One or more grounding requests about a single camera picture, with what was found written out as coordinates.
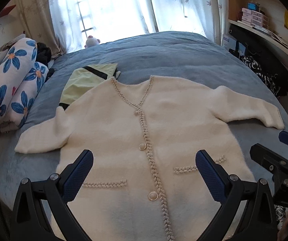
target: blue box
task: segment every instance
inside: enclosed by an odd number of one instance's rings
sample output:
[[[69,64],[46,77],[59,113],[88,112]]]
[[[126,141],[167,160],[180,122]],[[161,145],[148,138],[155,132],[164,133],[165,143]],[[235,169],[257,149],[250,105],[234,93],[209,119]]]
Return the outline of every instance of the blue box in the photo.
[[[252,2],[248,3],[248,9],[252,11],[257,11],[257,12],[260,10],[259,6]]]

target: blue bedspread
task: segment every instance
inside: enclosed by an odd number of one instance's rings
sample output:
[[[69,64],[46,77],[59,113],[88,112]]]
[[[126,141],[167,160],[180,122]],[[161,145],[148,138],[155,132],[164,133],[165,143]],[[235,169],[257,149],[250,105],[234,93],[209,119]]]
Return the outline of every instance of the blue bedspread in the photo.
[[[59,150],[29,155],[15,153],[21,133],[55,116],[62,90],[75,69],[113,62],[118,63],[117,68],[122,72],[118,80],[125,84],[141,83],[150,75],[177,76],[210,88],[224,85],[261,98],[280,109],[288,131],[288,115],[262,81],[240,60],[201,35],[161,32],[97,45],[58,58],[53,65],[56,72],[39,92],[26,124],[18,131],[0,134],[0,196],[10,208],[21,179],[45,180],[55,172],[60,157]],[[288,147],[278,140],[279,131],[264,127],[258,120],[231,122],[229,127],[255,178],[266,178],[273,189],[271,174],[250,159],[249,150],[253,144],[261,143],[288,159]]]

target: pink box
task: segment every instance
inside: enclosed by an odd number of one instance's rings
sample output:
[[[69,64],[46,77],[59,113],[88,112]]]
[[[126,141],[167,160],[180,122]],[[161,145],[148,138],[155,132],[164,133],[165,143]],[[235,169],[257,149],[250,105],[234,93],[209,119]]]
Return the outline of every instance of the pink box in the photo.
[[[268,24],[268,18],[267,17],[260,18],[258,16],[252,15],[252,19],[254,19],[254,20],[258,21],[258,22],[261,22],[263,24],[266,24],[266,25]]]
[[[256,11],[252,11],[252,15],[254,15],[254,16],[258,17],[258,18],[264,19],[265,21],[268,22],[268,18],[262,13],[259,13],[259,12],[256,12]]]
[[[242,12],[246,12],[246,13],[252,14],[252,10],[247,9],[247,8],[242,8]]]
[[[242,23],[245,23],[245,24],[247,24],[247,25],[251,25],[251,26],[255,26],[254,24],[249,23],[249,22],[247,22],[247,21],[245,21],[245,20],[242,20]]]
[[[257,20],[254,20],[254,19],[252,19],[252,22],[251,22],[252,24],[255,24],[255,25],[259,25],[259,26],[261,26],[261,27],[264,27],[264,28],[267,28],[267,25],[266,24],[264,24],[263,22],[259,22],[259,21],[257,21]]]
[[[246,12],[243,12],[243,16],[246,16],[246,17],[250,17],[250,18],[252,18],[252,14],[250,14],[250,13],[246,13]]]
[[[251,17],[247,17],[247,16],[242,16],[242,20],[245,20],[247,22],[252,22],[252,18]]]

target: black and white patterned cloth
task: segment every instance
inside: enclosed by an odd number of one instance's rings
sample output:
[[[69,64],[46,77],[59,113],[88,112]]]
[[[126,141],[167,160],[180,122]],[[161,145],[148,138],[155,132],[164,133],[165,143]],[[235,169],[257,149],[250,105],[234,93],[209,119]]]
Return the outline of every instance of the black and white patterned cloth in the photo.
[[[248,66],[262,80],[262,82],[270,89],[275,97],[279,98],[281,96],[279,93],[281,87],[274,83],[274,77],[262,70],[260,64],[254,60],[252,56],[241,55],[240,60],[244,62],[244,64]]]

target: braided trim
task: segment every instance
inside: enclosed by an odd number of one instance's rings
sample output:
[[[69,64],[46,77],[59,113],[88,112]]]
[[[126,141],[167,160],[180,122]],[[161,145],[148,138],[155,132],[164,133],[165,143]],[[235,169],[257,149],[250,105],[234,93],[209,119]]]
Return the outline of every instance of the braided trim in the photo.
[[[285,125],[284,125],[284,122],[283,122],[283,119],[282,119],[282,117],[281,117],[281,113],[280,113],[280,110],[279,110],[279,108],[278,107],[276,107],[277,109],[278,109],[278,114],[279,114],[279,116],[280,116],[280,119],[281,119],[281,122],[282,122],[282,124],[283,124],[283,127],[285,127]]]
[[[170,216],[168,214],[167,198],[166,198],[165,190],[164,190],[164,187],[162,185],[159,173],[157,171],[156,163],[154,161],[153,146],[152,146],[151,141],[150,141],[149,136],[148,136],[147,123],[146,123],[145,115],[144,115],[143,110],[141,108],[141,106],[143,105],[148,93],[151,90],[151,87],[152,87],[152,84],[154,81],[154,76],[150,77],[150,84],[149,84],[145,94],[143,95],[139,105],[133,104],[128,99],[125,98],[125,96],[118,89],[118,87],[116,85],[116,80],[112,79],[111,81],[113,82],[113,85],[114,85],[115,90],[117,91],[118,95],[127,104],[136,108],[136,110],[138,111],[139,118],[140,118],[140,124],[141,124],[142,130],[143,130],[144,140],[145,140],[145,143],[147,145],[146,157],[148,159],[150,169],[151,169],[152,178],[153,178],[155,187],[157,189],[156,191],[157,191],[159,199],[160,199],[160,204],[161,204],[161,208],[162,208],[162,216],[163,216],[163,220],[164,220],[164,229],[165,229],[167,241],[170,241],[170,240],[174,241],[175,237],[174,237],[174,233],[173,233],[172,226],[171,226]]]
[[[126,99],[126,97],[124,96],[124,94],[122,94],[122,92],[119,90],[119,88],[117,87],[117,82],[116,82],[116,79],[114,78],[114,76],[111,77],[111,81],[113,82],[113,86],[114,86],[115,90],[117,91],[118,95],[119,95],[128,105],[130,105],[130,106],[132,106],[132,107],[134,107],[134,108],[136,108],[136,109],[140,108],[140,107],[144,104],[144,102],[145,102],[145,100],[146,100],[146,97],[147,97],[147,95],[149,94],[149,91],[151,90],[151,87],[152,87],[152,85],[153,85],[153,80],[154,80],[154,77],[153,77],[153,75],[151,75],[151,76],[149,77],[149,86],[147,87],[147,89],[146,89],[146,91],[145,91],[142,99],[140,100],[139,104],[134,104],[134,103],[131,103],[128,99]]]
[[[225,155],[222,155],[220,158],[214,160],[214,162],[216,164],[220,164],[220,163],[223,163],[225,161],[226,161]],[[174,174],[178,175],[178,174],[193,172],[193,171],[197,171],[197,170],[198,169],[197,169],[196,165],[188,166],[188,167],[175,167],[174,168]]]
[[[127,186],[127,180],[124,179],[118,182],[100,182],[100,183],[84,182],[82,186],[87,188],[121,188]]]

